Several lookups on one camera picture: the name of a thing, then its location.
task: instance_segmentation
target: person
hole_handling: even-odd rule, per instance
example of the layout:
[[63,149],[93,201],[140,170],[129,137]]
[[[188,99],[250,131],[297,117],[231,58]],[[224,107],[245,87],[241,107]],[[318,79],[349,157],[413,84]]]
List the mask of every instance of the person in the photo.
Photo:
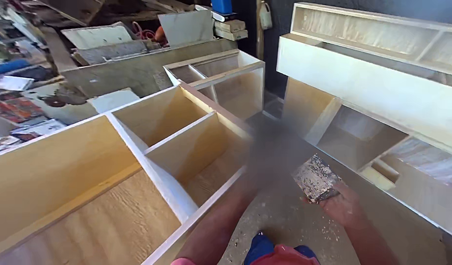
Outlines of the person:
[[[225,198],[195,227],[171,265],[214,265],[226,250],[242,214],[257,195],[247,178],[238,179]],[[343,182],[334,185],[338,196],[321,201],[321,206],[340,223],[350,239],[361,265],[398,265],[385,240],[367,218],[358,195]],[[244,265],[319,265],[307,246],[276,245],[263,234],[252,239]]]

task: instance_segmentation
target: white board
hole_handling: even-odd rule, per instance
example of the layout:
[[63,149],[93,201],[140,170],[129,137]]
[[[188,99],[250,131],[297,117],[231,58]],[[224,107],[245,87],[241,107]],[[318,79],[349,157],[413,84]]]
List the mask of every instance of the white board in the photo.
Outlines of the white board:
[[213,40],[213,20],[208,10],[159,15],[171,47],[197,41]]

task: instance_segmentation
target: hand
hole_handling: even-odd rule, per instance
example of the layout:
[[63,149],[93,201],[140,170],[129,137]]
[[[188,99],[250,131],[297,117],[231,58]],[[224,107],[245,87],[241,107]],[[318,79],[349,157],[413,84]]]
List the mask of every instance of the hand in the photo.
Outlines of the hand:
[[340,194],[319,203],[324,212],[344,228],[364,229],[368,227],[370,221],[360,206],[357,193],[343,182],[334,184],[333,188]]

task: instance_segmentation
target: blue container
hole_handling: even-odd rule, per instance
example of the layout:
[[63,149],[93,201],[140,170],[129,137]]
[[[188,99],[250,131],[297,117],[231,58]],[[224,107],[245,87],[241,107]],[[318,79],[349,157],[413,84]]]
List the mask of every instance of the blue container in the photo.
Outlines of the blue container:
[[233,12],[233,5],[231,0],[211,0],[213,5],[213,11],[216,11],[223,15],[228,15]]

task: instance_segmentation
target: dark wall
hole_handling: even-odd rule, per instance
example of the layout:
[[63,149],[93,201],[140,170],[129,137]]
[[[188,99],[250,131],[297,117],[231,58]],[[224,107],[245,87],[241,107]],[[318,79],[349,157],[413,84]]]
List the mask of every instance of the dark wall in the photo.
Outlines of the dark wall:
[[[285,96],[287,76],[276,72],[278,39],[281,35],[289,33],[295,2],[317,3],[452,24],[452,0],[267,0],[272,10],[274,27],[264,32],[265,88],[281,98]],[[255,55],[255,1],[233,0],[233,8],[240,14],[239,19],[246,21],[249,30],[249,38],[240,40],[239,48]]]

